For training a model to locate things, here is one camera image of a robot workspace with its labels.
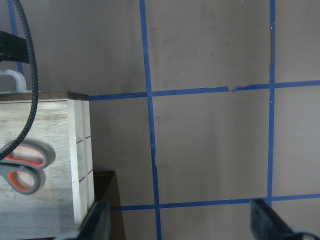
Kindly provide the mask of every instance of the wood grain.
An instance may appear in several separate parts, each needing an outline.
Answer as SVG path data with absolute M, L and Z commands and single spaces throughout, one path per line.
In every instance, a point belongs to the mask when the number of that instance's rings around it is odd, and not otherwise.
M 0 94 L 0 102 L 30 102 L 32 99 L 32 93 L 8 93 Z M 58 91 L 58 92 L 39 92 L 39 102 L 53 102 L 53 101 L 66 101 L 67 99 L 84 100 L 88 101 L 89 96 L 72 91 Z
M 38 103 L 26 139 L 50 146 L 55 151 L 55 160 L 43 170 L 45 184 L 32 195 L 15 192 L 0 177 L 0 239 L 54 237 L 76 229 L 82 222 L 89 205 L 89 189 L 93 188 L 87 177 L 91 150 L 87 141 L 77 144 L 80 136 L 77 134 L 82 131 L 83 138 L 86 121 L 90 122 L 85 119 L 86 102 L 60 99 Z M 29 110 L 29 102 L 0 103 L 0 146 L 17 137 Z
M 90 125 L 90 107 L 89 101 L 83 101 L 83 113 L 84 113 L 84 135 L 85 135 L 85 147 L 86 147 L 86 166 L 87 166 L 87 181 L 88 181 L 88 203 L 87 209 L 89 210 L 95 200 L 94 187 L 94 172 L 92 161 L 92 148 L 91 148 L 91 125 Z

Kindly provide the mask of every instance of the scissor handle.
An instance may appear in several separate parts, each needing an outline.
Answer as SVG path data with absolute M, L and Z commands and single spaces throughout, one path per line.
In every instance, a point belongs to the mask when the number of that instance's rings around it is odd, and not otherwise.
M 10 144 L 11 142 L 4 145 L 3 148 L 0 150 L 0 152 L 5 150 Z M 4 159 L 0 160 L 0 164 L 1 163 L 17 164 L 17 165 L 28 166 L 34 169 L 44 169 L 52 162 L 49 152 L 43 146 L 33 141 L 24 140 L 22 143 L 20 143 L 18 148 L 27 148 L 27 149 L 31 149 L 33 151 L 38 152 L 39 154 L 41 154 L 41 161 L 35 161 L 32 159 L 24 159 L 24 158 L 16 158 L 12 154 L 9 154 Z
M 33 184 L 23 183 L 19 179 L 19 173 L 30 175 L 33 178 Z M 32 167 L 0 163 L 0 174 L 16 192 L 23 195 L 33 194 L 41 187 L 41 176 Z

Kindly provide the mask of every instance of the gray floor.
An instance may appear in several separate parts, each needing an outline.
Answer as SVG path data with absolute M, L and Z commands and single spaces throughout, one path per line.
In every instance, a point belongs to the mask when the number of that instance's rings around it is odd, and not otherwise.
M 92 96 L 93 167 L 117 173 L 127 240 L 253 239 L 249 201 L 267 197 L 271 184 L 280 216 L 320 233 L 319 1 L 276 1 L 275 82 L 313 86 L 276 85 L 273 148 L 270 91 L 261 85 L 270 81 L 269 1 L 22 3 L 40 90 Z M 6 0 L 0 30 L 12 31 Z M 23 71 L 30 89 L 27 64 Z M 247 85 L 262 89 L 231 92 Z M 0 86 L 14 88 L 8 79 Z M 208 89 L 224 86 L 230 91 Z

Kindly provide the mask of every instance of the plywood board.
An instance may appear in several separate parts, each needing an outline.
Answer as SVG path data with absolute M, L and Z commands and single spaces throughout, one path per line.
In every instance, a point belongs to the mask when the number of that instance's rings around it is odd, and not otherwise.
M 16 138 L 27 121 L 29 102 L 0 103 L 0 146 Z M 0 178 L 0 240 L 54 237 L 75 230 L 94 199 L 89 103 L 65 99 L 38 103 L 27 140 L 55 151 L 43 187 L 15 192 Z
M 16 138 L 30 103 L 0 104 L 0 146 Z M 55 160 L 44 169 L 45 184 L 32 195 L 15 192 L 0 177 L 0 239 L 52 237 L 75 229 L 67 101 L 40 102 L 27 136 L 51 146 Z

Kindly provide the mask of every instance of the blue tape line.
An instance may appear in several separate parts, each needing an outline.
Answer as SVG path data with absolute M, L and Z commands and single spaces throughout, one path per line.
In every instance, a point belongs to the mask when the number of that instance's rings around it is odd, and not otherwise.
M 132 210 L 148 210 L 155 209 L 156 206 L 154 204 L 151 205 L 133 205 L 133 206 L 120 206 L 120 207 L 112 207 L 110 210 L 112 212 L 118 211 L 132 211 Z
M 303 200 L 303 199 L 320 199 L 320 193 L 316 194 L 304 194 L 304 195 L 291 195 L 291 196 L 274 196 L 273 202 L 278 201 L 290 201 L 290 200 Z
M 137 99 L 137 98 L 146 98 L 146 97 L 147 97 L 146 92 L 134 92 L 134 93 L 94 95 L 94 96 L 89 97 L 89 101 L 115 100 L 115 99 Z
M 227 86 L 219 86 L 216 88 L 191 88 L 191 89 L 179 89 L 179 90 L 164 90 L 164 91 L 153 91 L 153 97 L 159 96 L 172 96 L 172 95 L 187 95 L 187 94 L 204 94 L 204 93 L 220 93 L 229 92 Z
M 150 132 L 150 148 L 151 148 L 151 165 L 152 165 L 152 180 L 153 180 L 153 195 L 155 208 L 155 226 L 156 226 L 156 239 L 162 239 L 161 233 L 161 218 L 159 206 L 159 189 L 158 189 L 158 171 L 156 165 L 156 136 L 155 136 L 155 120 L 154 120 L 154 104 L 152 99 L 152 86 L 151 86 L 151 73 L 149 62 L 149 47 L 148 47 L 148 32 L 147 32 L 147 18 L 146 18 L 146 5 L 145 0 L 139 0 L 140 6 L 140 21 L 142 33 L 142 49 L 145 73 L 145 86 L 148 105 L 148 118 L 149 118 L 149 132 Z
M 216 200 L 216 201 L 179 202 L 179 203 L 161 204 L 161 208 L 171 209 L 171 208 L 201 207 L 201 206 L 230 205 L 230 204 L 249 204 L 250 202 L 251 202 L 251 198 Z
M 320 85 L 320 80 L 277 82 L 274 85 L 275 85 L 275 88 L 277 88 L 277 89 L 318 86 L 318 85 Z
M 320 199 L 320 193 L 304 194 L 304 195 L 289 195 L 289 196 L 273 196 L 271 200 L 273 202 L 291 201 L 291 200 L 307 200 L 307 199 Z M 134 211 L 134 210 L 151 210 L 151 209 L 172 209 L 172 208 L 187 208 L 187 207 L 202 207 L 202 206 L 216 206 L 216 205 L 232 205 L 232 204 L 249 204 L 252 198 L 240 198 L 240 199 L 227 199 L 227 200 L 215 200 L 215 201 L 193 201 L 193 202 L 177 202 L 177 203 L 165 203 L 160 205 L 133 205 L 113 207 L 112 211 Z
M 17 23 L 16 23 L 16 15 L 15 15 L 15 8 L 14 8 L 14 3 L 12 0 L 7 0 L 8 3 L 8 10 L 9 10 L 9 16 L 10 16 L 10 24 L 11 24 L 11 31 L 12 34 L 15 36 L 18 36 L 18 29 L 17 29 Z M 18 71 L 21 74 L 24 74 L 24 69 L 22 67 L 22 62 L 17 62 L 16 67 Z
M 271 64 L 269 76 L 269 136 L 268 136 L 268 169 L 267 169 L 267 203 L 272 206 L 273 165 L 274 165 L 274 131 L 275 131 L 275 62 L 276 62 L 276 0 L 270 0 L 271 29 Z
M 236 91 L 246 91 L 246 90 L 260 90 L 260 89 L 269 89 L 269 84 L 252 84 L 248 86 L 239 86 L 234 88 L 231 92 Z

